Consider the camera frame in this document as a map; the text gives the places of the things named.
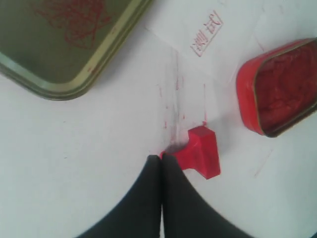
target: green tray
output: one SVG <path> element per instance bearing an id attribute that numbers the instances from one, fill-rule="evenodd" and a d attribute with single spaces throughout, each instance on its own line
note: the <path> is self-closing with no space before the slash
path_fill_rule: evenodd
<path id="1" fill-rule="evenodd" d="M 0 71 L 37 95 L 86 93 L 152 0 L 0 0 Z"/>

